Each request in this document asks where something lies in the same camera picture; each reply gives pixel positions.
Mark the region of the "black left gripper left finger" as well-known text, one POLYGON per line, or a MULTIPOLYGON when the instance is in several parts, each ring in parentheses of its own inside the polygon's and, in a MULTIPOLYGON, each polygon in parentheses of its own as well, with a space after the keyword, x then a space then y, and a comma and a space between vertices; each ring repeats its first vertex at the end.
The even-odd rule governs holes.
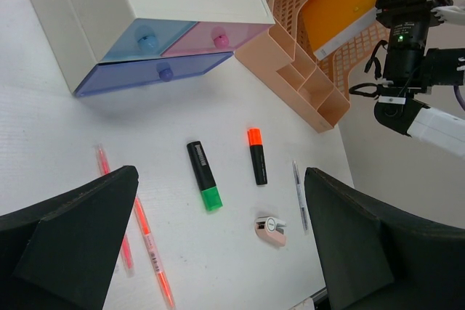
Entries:
POLYGON ((123 166, 1 216, 1 308, 101 309, 138 184, 123 166))

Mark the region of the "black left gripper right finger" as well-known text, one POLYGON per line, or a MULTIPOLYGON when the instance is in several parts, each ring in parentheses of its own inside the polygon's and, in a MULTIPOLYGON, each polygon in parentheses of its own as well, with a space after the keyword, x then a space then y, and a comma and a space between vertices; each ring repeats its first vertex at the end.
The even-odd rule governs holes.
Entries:
POLYGON ((304 191, 332 309, 463 309, 464 230, 308 168, 304 191))

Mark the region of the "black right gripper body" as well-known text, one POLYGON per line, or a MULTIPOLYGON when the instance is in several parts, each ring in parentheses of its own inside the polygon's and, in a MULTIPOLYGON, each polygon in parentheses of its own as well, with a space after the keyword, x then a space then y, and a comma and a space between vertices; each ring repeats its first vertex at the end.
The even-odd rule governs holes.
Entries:
POLYGON ((400 23, 421 23, 430 28, 442 24, 433 9, 452 5, 453 0, 376 0, 376 20, 389 29, 400 23))

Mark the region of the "peach plastic desk organizer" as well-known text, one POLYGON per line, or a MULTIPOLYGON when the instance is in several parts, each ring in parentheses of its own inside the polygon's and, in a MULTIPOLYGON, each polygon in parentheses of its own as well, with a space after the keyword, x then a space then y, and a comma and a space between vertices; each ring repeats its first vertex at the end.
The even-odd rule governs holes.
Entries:
POLYGON ((267 0, 275 24, 237 49, 235 58, 316 132, 332 129, 350 108, 348 76, 389 36, 376 22, 336 46, 325 59, 312 52, 302 7, 308 0, 267 0))

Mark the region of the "pink drawer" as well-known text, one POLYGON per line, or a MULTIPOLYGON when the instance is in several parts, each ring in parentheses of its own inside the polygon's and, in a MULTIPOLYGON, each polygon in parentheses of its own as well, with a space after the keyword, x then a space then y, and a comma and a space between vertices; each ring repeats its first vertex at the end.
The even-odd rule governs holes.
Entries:
POLYGON ((234 52, 271 24, 199 22, 176 40, 163 57, 234 52))

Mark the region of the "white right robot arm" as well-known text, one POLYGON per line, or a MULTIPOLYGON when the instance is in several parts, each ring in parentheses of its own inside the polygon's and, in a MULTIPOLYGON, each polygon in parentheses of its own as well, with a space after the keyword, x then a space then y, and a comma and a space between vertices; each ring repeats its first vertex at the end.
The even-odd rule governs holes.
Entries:
POLYGON ((464 85, 464 49, 427 49, 429 29, 443 23, 464 24, 464 8, 453 0, 376 0, 376 20, 389 29, 377 43, 387 51, 384 63, 373 53, 365 72, 375 70, 375 83, 349 89, 351 95, 373 98, 375 119, 399 134, 464 157, 464 120, 433 108, 415 96, 434 86, 452 86, 460 105, 464 85), (371 93, 365 88, 372 87, 371 93))

